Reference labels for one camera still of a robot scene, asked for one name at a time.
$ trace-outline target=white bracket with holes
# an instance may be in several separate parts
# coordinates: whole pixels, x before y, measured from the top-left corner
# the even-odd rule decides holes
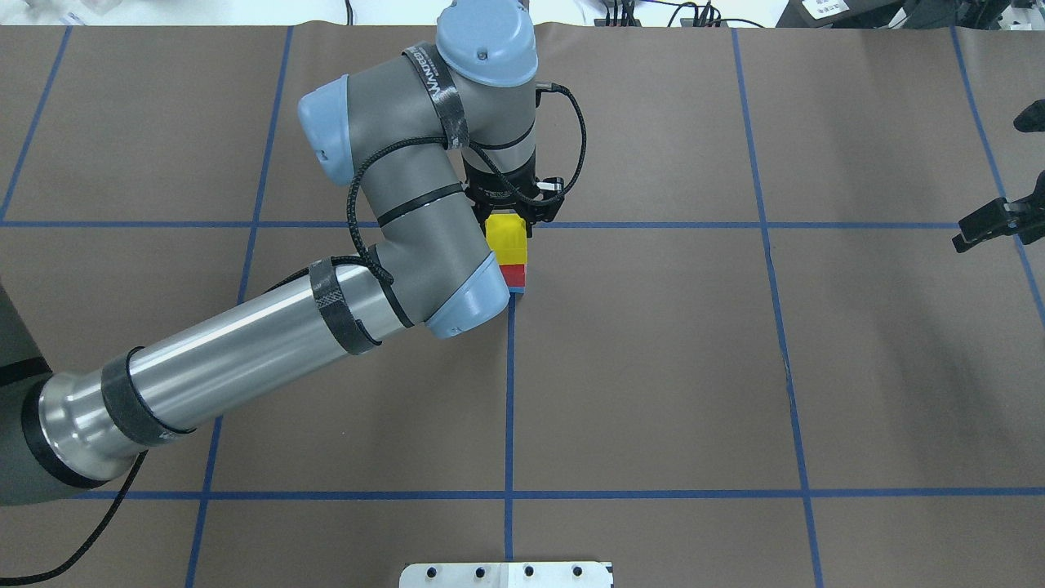
[[[613,588],[613,564],[413,564],[399,575],[399,588]]]

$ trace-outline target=table surface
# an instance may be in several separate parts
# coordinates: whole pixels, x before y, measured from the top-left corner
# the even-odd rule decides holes
[[[0,274],[51,366],[350,252],[297,99],[432,34],[0,31]],[[393,587],[507,558],[612,561],[619,586],[1041,586],[1045,246],[950,238],[1045,166],[1012,126],[1045,36],[537,37],[590,144],[526,296],[154,451],[50,585]],[[566,174],[568,104],[536,133]],[[0,573],[63,561],[118,484],[0,510]]]

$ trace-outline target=white label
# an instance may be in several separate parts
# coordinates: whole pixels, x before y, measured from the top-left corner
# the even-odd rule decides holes
[[[833,17],[849,9],[845,0],[802,0],[802,5],[816,20]]]

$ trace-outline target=yellow block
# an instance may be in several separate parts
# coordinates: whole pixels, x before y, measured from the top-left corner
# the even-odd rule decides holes
[[[486,219],[486,241],[496,254],[498,265],[520,265],[527,262],[526,220],[518,214],[490,214]]]

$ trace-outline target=light blue joint cap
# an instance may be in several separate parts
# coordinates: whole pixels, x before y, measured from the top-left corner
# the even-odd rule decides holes
[[[537,74],[537,40],[518,0],[454,0],[436,20],[436,47],[472,81],[513,88]]]
[[[497,316],[507,306],[508,285],[491,252],[425,325],[436,337],[449,339]]]
[[[348,74],[305,94],[298,119],[323,171],[338,185],[352,181],[352,142],[348,137]]]

